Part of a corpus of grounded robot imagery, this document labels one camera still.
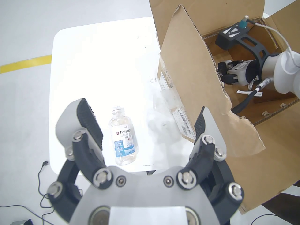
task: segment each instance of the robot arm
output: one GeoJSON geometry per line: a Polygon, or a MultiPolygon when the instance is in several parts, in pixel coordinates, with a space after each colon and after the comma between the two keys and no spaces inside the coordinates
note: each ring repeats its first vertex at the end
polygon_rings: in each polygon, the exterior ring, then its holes
{"type": "Polygon", "coordinates": [[[270,54],[260,42],[247,34],[250,30],[247,27],[248,22],[271,29],[284,39],[275,29],[255,23],[249,20],[248,16],[219,32],[216,45],[228,50],[240,44],[255,57],[250,61],[228,61],[218,64],[218,74],[225,84],[249,85],[251,89],[254,81],[258,80],[259,83],[253,93],[232,111],[234,113],[242,111],[254,94],[267,85],[279,93],[292,92],[300,98],[300,54],[292,51],[285,39],[288,49],[280,54],[270,54]]]}
{"type": "Polygon", "coordinates": [[[185,167],[150,176],[128,173],[105,165],[103,134],[93,112],[85,99],[74,101],[56,126],[67,160],[48,188],[49,200],[71,225],[165,224],[170,220],[164,219],[175,217],[172,224],[225,224],[244,192],[224,160],[226,145],[208,108],[202,109],[195,130],[196,141],[185,167]],[[74,184],[79,170],[91,182],[83,197],[74,184]],[[141,214],[141,209],[147,209],[143,221],[133,215],[137,210],[141,214]]]}

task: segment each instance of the black cable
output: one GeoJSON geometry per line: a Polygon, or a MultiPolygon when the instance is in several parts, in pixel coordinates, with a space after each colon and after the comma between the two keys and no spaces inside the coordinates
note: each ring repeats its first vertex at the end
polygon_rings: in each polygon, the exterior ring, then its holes
{"type": "Polygon", "coordinates": [[[240,104],[237,104],[234,108],[232,108],[231,111],[235,114],[238,114],[244,110],[257,92],[258,90],[254,89],[240,104]]]}
{"type": "Polygon", "coordinates": [[[46,195],[48,195],[48,193],[46,193],[46,194],[43,196],[42,200],[40,201],[40,207],[43,208],[43,209],[50,209],[50,208],[53,207],[52,205],[51,205],[51,206],[48,206],[48,207],[42,205],[42,201],[44,200],[44,198],[47,198],[46,195]]]}
{"type": "Polygon", "coordinates": [[[46,220],[44,219],[44,215],[52,214],[52,213],[54,212],[54,210],[55,210],[55,209],[53,208],[53,211],[51,211],[51,212],[49,212],[49,213],[42,214],[43,225],[44,225],[44,221],[46,221],[46,220]]]}
{"type": "Polygon", "coordinates": [[[37,173],[37,179],[38,179],[38,188],[37,188],[37,191],[38,191],[38,193],[39,193],[42,197],[44,197],[45,195],[42,194],[41,191],[40,191],[40,186],[41,186],[40,173],[41,173],[43,167],[44,167],[44,166],[47,166],[47,165],[49,165],[49,163],[48,163],[47,161],[44,161],[43,164],[42,164],[42,167],[41,167],[40,171],[37,173]]]}
{"type": "MultiPolygon", "coordinates": [[[[40,207],[43,208],[43,209],[50,209],[50,208],[53,208],[53,206],[46,207],[46,206],[43,206],[43,205],[42,205],[42,201],[44,200],[44,198],[46,198],[46,199],[49,199],[49,198],[46,197],[46,195],[48,195],[48,193],[42,194],[41,191],[40,191],[40,185],[41,185],[40,173],[41,173],[43,167],[44,167],[44,166],[47,166],[47,165],[49,165],[49,162],[44,161],[43,164],[42,164],[42,167],[41,167],[40,171],[39,171],[38,174],[37,174],[37,178],[38,178],[38,188],[37,188],[37,190],[38,190],[38,193],[39,193],[41,196],[43,196],[42,200],[40,201],[40,207]]],[[[54,208],[53,208],[53,211],[51,211],[51,212],[49,212],[49,213],[45,213],[45,214],[42,215],[42,217],[40,217],[39,215],[37,215],[36,213],[34,213],[33,211],[31,211],[29,208],[27,208],[27,207],[24,206],[24,205],[16,204],[16,205],[9,205],[9,206],[0,206],[0,208],[8,208],[8,207],[22,207],[22,208],[25,208],[25,209],[27,209],[29,212],[31,212],[32,214],[34,214],[36,217],[42,219],[43,225],[44,225],[44,222],[47,222],[47,223],[49,223],[49,224],[51,224],[51,225],[55,225],[55,224],[53,224],[53,223],[51,223],[51,222],[48,222],[47,220],[44,219],[44,215],[48,215],[48,214],[53,213],[53,212],[54,212],[54,208]]]]}
{"type": "Polygon", "coordinates": [[[273,215],[273,216],[277,216],[277,215],[274,215],[274,214],[264,214],[264,215],[260,215],[260,216],[256,217],[256,218],[253,220],[253,222],[251,222],[250,225],[252,225],[258,218],[260,218],[260,217],[262,217],[262,216],[265,216],[265,215],[273,215]]]}
{"type": "Polygon", "coordinates": [[[15,205],[8,205],[8,206],[0,206],[0,208],[9,208],[9,207],[22,207],[22,208],[25,208],[25,209],[27,209],[30,213],[32,213],[32,214],[35,215],[36,217],[42,219],[43,221],[45,221],[45,222],[47,222],[47,223],[49,223],[49,224],[51,224],[51,225],[55,225],[55,224],[53,224],[53,223],[51,223],[51,222],[48,222],[47,220],[43,219],[43,218],[40,217],[39,215],[35,214],[33,211],[31,211],[29,208],[27,208],[27,207],[24,206],[24,205],[18,205],[18,204],[15,204],[15,205]]]}

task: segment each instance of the yellow floor line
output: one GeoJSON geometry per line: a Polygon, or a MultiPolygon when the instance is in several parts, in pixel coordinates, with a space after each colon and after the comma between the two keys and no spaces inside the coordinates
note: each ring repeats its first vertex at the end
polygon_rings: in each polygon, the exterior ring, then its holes
{"type": "Polygon", "coordinates": [[[14,71],[14,70],[20,70],[20,69],[25,69],[29,67],[34,67],[34,66],[39,66],[39,65],[44,65],[44,64],[49,64],[51,63],[51,58],[52,55],[48,56],[43,56],[43,57],[36,57],[16,63],[9,63],[6,65],[0,66],[0,74],[14,71]]]}

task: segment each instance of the teal connector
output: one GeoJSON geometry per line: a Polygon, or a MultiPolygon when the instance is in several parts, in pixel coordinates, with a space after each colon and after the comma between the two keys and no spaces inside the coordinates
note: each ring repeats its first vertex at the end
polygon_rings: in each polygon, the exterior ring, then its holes
{"type": "Polygon", "coordinates": [[[239,23],[239,28],[246,28],[248,24],[247,19],[249,19],[249,16],[245,15],[244,18],[239,23]]]}
{"type": "Polygon", "coordinates": [[[247,24],[247,21],[241,20],[241,22],[239,23],[239,28],[246,28],[247,24]]]}

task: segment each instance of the metal bolt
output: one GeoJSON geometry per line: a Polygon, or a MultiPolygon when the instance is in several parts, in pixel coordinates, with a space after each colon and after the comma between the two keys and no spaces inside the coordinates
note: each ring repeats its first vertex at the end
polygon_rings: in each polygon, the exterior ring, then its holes
{"type": "Polygon", "coordinates": [[[182,180],[186,184],[191,184],[194,179],[189,172],[184,172],[182,175],[182,180]]]}
{"type": "Polygon", "coordinates": [[[216,146],[215,147],[215,151],[214,151],[214,160],[221,162],[224,161],[226,159],[226,154],[224,153],[223,149],[221,149],[220,147],[216,146]]]}
{"type": "Polygon", "coordinates": [[[75,160],[72,146],[66,149],[66,157],[69,161],[75,160]]]}
{"type": "Polygon", "coordinates": [[[205,136],[204,140],[208,143],[208,144],[212,144],[214,142],[214,139],[211,136],[205,136]]]}
{"type": "Polygon", "coordinates": [[[75,134],[74,134],[74,139],[75,140],[79,140],[79,139],[81,139],[82,138],[82,131],[78,131],[78,132],[75,132],[75,134]]]}
{"type": "Polygon", "coordinates": [[[224,154],[224,152],[223,152],[223,150],[221,148],[216,148],[216,153],[217,153],[218,156],[221,156],[221,157],[224,154]]]}
{"type": "Polygon", "coordinates": [[[97,176],[96,176],[96,180],[101,184],[106,182],[106,178],[107,178],[106,172],[101,172],[101,173],[97,174],[97,176]]]}
{"type": "Polygon", "coordinates": [[[61,182],[53,182],[48,190],[47,193],[53,196],[54,198],[57,198],[62,192],[62,183],[61,182]]]}
{"type": "Polygon", "coordinates": [[[197,178],[196,175],[193,173],[192,170],[189,172],[178,172],[177,180],[179,186],[183,187],[185,190],[192,189],[196,186],[197,178]]]}
{"type": "Polygon", "coordinates": [[[126,178],[125,176],[119,176],[117,179],[116,179],[116,185],[119,186],[119,187],[122,187],[126,184],[126,178]]]}
{"type": "Polygon", "coordinates": [[[99,169],[93,177],[93,184],[96,187],[100,187],[101,184],[104,184],[106,181],[110,181],[113,175],[108,168],[99,169]]]}
{"type": "Polygon", "coordinates": [[[237,186],[234,186],[232,188],[232,192],[235,196],[240,196],[242,194],[242,190],[240,188],[238,188],[237,186]]]}
{"type": "Polygon", "coordinates": [[[174,185],[174,180],[171,176],[164,177],[164,185],[166,187],[172,187],[174,185]]]}
{"type": "Polygon", "coordinates": [[[232,182],[228,185],[228,192],[229,192],[230,196],[237,201],[240,201],[243,199],[242,187],[235,182],[232,182]]]}

